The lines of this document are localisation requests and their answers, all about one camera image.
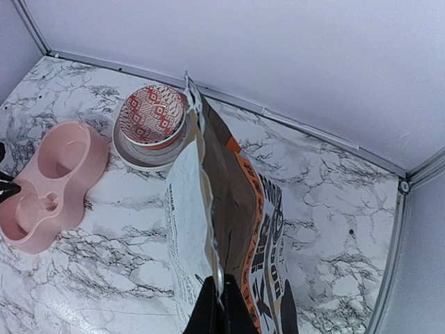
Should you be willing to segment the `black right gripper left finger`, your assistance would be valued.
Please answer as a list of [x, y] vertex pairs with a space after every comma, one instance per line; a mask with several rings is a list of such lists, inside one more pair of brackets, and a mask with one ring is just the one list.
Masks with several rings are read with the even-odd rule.
[[183, 334], [217, 334], [222, 325], [222, 308], [212, 276], [205, 279]]

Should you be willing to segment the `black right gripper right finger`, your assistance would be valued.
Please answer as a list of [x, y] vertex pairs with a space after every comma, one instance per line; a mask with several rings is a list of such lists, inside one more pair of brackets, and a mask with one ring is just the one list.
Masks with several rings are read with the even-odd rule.
[[243, 300], [233, 275], [225, 275], [222, 294], [222, 332], [225, 334], [257, 334], [258, 330]]

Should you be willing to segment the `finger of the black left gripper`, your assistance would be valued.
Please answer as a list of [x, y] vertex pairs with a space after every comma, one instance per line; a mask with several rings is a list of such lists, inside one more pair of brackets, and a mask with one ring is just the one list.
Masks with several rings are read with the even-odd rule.
[[5, 174], [4, 172], [0, 172], [0, 203], [7, 200], [8, 198], [17, 195], [20, 192], [20, 185], [15, 184], [14, 178]]

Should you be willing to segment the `pink double pet feeder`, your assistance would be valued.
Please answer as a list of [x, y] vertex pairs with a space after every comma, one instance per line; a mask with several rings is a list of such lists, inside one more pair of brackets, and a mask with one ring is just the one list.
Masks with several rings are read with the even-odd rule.
[[62, 122], [46, 134], [30, 162], [12, 181], [18, 192], [1, 199], [1, 232], [30, 254], [46, 250], [62, 230], [77, 227], [83, 199], [100, 179], [108, 146], [86, 123]]

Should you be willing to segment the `white brown pet food bag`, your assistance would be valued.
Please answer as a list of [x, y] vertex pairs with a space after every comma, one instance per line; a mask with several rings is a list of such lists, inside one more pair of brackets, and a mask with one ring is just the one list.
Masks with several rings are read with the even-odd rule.
[[164, 195], [180, 330], [209, 276], [223, 324], [225, 275], [233, 275], [258, 333], [297, 333], [282, 189], [255, 169], [192, 79], [184, 83], [191, 141], [170, 168]]

